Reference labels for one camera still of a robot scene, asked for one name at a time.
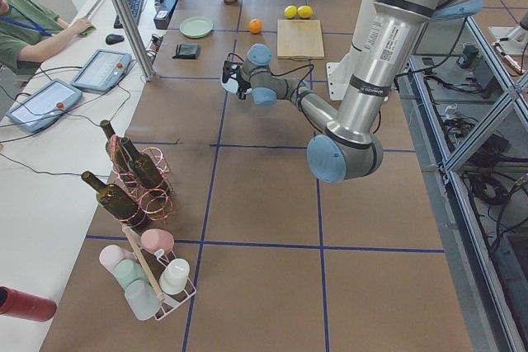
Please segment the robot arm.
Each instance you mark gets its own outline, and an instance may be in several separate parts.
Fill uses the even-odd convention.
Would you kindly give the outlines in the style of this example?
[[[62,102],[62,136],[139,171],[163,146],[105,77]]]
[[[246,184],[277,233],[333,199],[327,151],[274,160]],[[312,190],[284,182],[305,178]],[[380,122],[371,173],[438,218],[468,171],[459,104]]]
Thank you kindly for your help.
[[[311,172],[321,181],[337,183],[368,176],[383,160],[381,142],[371,131],[395,76],[408,61],[424,25],[468,17],[484,0],[363,0],[373,7],[346,93],[335,109],[303,80],[274,74],[271,51],[255,44],[242,62],[225,60],[222,85],[243,99],[251,95],[259,106],[291,102],[317,130],[307,146]]]

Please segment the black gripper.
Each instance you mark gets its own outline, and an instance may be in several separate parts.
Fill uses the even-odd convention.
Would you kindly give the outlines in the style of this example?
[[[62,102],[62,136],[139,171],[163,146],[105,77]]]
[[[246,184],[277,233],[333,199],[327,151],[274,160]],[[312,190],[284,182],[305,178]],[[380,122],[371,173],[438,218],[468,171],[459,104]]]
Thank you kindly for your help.
[[[243,76],[243,64],[225,60],[222,67],[221,83],[227,82],[230,78],[238,82],[238,92],[234,94],[238,99],[245,100],[251,90],[251,84]]]

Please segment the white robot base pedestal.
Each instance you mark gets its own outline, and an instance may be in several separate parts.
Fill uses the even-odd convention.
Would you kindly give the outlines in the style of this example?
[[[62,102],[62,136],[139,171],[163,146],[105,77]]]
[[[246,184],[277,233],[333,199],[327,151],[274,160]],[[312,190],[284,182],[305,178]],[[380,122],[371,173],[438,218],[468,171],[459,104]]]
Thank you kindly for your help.
[[[356,28],[353,32],[350,50],[339,63],[327,63],[329,96],[332,101],[344,98],[357,62],[361,56],[371,22],[375,17],[374,0],[361,0]]]

